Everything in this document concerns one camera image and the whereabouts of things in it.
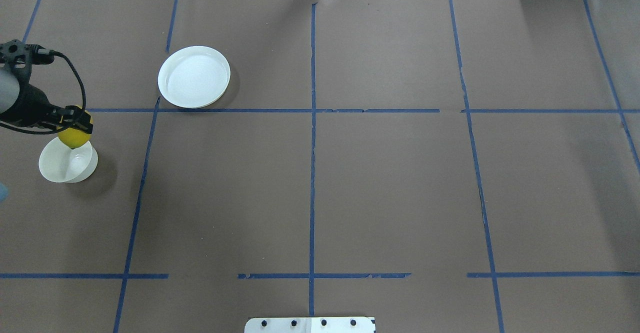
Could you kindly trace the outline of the yellow lemon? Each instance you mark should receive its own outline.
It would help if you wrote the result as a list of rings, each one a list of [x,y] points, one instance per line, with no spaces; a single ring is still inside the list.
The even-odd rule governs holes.
[[[77,149],[86,144],[94,130],[94,119],[92,115],[85,110],[80,118],[68,128],[58,128],[57,137],[69,149]]]

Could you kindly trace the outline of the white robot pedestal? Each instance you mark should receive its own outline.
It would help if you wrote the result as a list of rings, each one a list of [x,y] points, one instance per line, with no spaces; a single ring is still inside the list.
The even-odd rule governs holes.
[[[365,316],[254,317],[245,333],[375,333],[375,319]]]

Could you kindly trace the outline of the white bowl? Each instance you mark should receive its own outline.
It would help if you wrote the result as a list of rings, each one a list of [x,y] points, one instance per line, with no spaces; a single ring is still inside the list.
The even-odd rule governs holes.
[[[43,148],[38,159],[39,173],[53,183],[79,183],[98,167],[98,151],[91,142],[70,148],[58,137]]]

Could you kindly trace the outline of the white plate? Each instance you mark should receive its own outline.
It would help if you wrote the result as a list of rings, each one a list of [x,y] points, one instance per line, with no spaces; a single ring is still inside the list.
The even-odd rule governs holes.
[[[199,109],[222,98],[231,75],[231,65],[217,49],[188,46],[172,53],[163,62],[157,75],[157,87],[170,104]]]

